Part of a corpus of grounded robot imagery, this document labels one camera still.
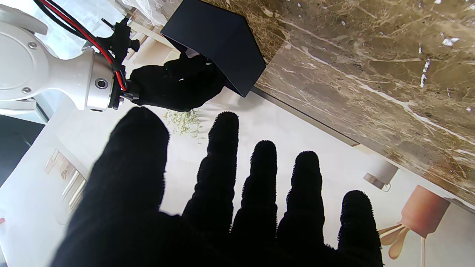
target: cable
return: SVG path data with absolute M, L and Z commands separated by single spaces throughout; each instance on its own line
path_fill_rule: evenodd
M 82 35 L 80 32 L 78 32 L 77 30 L 74 30 L 73 28 L 69 27 L 68 25 L 66 25 L 65 23 L 63 23 L 62 21 L 60 21 L 55 15 L 53 15 L 53 13 L 51 13 L 51 11 L 49 11 L 45 5 L 43 3 L 41 3 L 39 0 L 33 0 L 33 2 L 39 7 L 39 9 L 41 9 L 41 11 L 43 11 L 52 21 L 54 21 L 55 23 L 57 23 L 59 26 L 61 26 L 63 29 L 67 30 L 68 32 L 70 32 L 71 34 L 74 34 L 76 35 L 77 37 L 83 39 L 83 40 L 86 40 L 86 38 L 84 37 L 84 35 Z
M 43 3 L 48 9 L 50 9 L 52 12 L 54 12 L 56 15 L 58 15 L 62 20 L 67 22 L 69 25 L 71 25 L 74 29 L 78 30 L 81 34 L 84 35 L 84 37 L 90 41 L 99 51 L 103 54 L 105 59 L 111 64 L 113 70 L 115 71 L 115 75 L 117 77 L 117 81 L 119 82 L 119 85 L 123 91 L 127 91 L 127 87 L 125 86 L 125 77 L 120 68 L 117 66 L 116 62 L 114 61 L 114 58 L 112 55 L 109 53 L 108 50 L 104 49 L 99 43 L 99 40 L 97 40 L 94 35 L 92 35 L 86 28 L 84 28 L 76 19 L 74 19 L 71 15 L 69 15 L 64 9 L 62 9 L 59 5 L 54 3 L 51 0 L 39 0 L 41 3 Z

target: gloved hand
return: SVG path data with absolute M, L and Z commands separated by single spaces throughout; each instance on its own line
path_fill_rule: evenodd
M 158 211 L 168 131 L 150 110 L 133 108 L 95 163 L 52 266 L 383 265 L 371 204 L 360 191 L 343 199 L 338 248 L 323 243 L 322 176 L 314 152 L 295 160 L 287 212 L 277 227 L 271 141 L 255 147 L 230 230 L 238 124 L 234 113 L 216 118 L 195 192 L 181 216 L 170 216 Z
M 209 65 L 204 56 L 188 58 L 182 53 L 179 59 L 163 66 L 133 70 L 130 80 L 139 90 L 139 99 L 133 103 L 185 112 L 219 94 L 227 79 L 216 65 Z

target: finger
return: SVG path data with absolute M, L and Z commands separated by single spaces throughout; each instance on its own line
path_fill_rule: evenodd
M 209 132 L 208 155 L 201 161 L 195 192 L 183 217 L 199 231 L 229 233 L 233 215 L 238 116 L 223 112 Z
M 251 157 L 251 171 L 242 190 L 241 208 L 234 218 L 231 234 L 254 241 L 276 238 L 277 152 L 271 141 L 259 142 Z
M 152 111 L 131 109 L 94 164 L 81 205 L 125 213 L 157 210 L 164 192 L 168 139 L 165 125 Z
M 371 202 L 361 191 L 350 191 L 343 198 L 342 226 L 338 251 L 358 258 L 367 266 L 382 266 L 381 242 Z
M 323 245 L 325 221 L 322 175 L 314 152 L 302 152 L 297 156 L 291 183 L 287 212 L 277 229 L 277 241 L 295 251 L 312 250 Z

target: screw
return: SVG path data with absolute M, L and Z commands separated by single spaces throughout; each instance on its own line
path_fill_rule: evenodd
M 35 50 L 37 46 L 38 46 L 38 45 L 37 45 L 35 42 L 29 42 L 29 43 L 28 43 L 28 47 L 29 47 L 30 49 Z
M 94 83 L 99 89 L 106 89 L 109 86 L 109 83 L 104 78 L 98 78 Z

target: brown marble surface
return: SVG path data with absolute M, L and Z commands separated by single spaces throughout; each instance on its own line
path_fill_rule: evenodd
M 475 1 L 205 2 L 247 18 L 258 88 L 475 204 Z

